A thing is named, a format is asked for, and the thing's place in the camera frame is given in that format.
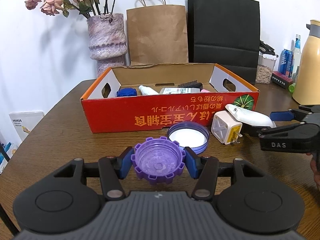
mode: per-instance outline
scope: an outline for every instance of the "human hand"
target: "human hand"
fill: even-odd
[[[313,179],[317,184],[318,189],[320,190],[320,172],[317,171],[316,161],[314,159],[310,162],[311,170],[313,171]]]

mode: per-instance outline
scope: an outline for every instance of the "red box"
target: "red box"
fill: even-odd
[[[198,80],[210,93],[142,96],[138,87],[163,87]],[[116,97],[120,88],[137,90],[135,97]],[[259,91],[218,64],[158,64],[108,68],[81,98],[93,133],[160,130],[178,122],[212,124],[213,115],[236,104],[254,110]]]

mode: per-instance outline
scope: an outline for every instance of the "white bottle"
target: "white bottle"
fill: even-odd
[[[153,90],[151,87],[145,87],[145,86],[139,86],[139,90],[143,96],[148,95],[159,95],[159,93],[155,90]]]
[[[300,51],[300,35],[296,35],[296,43],[293,50],[293,58],[292,58],[292,74],[291,78],[293,79],[293,82],[296,81],[296,77],[298,75],[299,66],[301,61],[301,51]]]

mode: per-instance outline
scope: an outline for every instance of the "blue can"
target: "blue can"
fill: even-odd
[[[281,54],[281,65],[279,68],[279,72],[283,75],[289,77],[291,65],[292,65],[292,51],[285,49]]]

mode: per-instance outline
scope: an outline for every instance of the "power adapter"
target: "power adapter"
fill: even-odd
[[[228,111],[215,113],[211,126],[212,134],[223,144],[239,143],[242,123],[238,122]]]

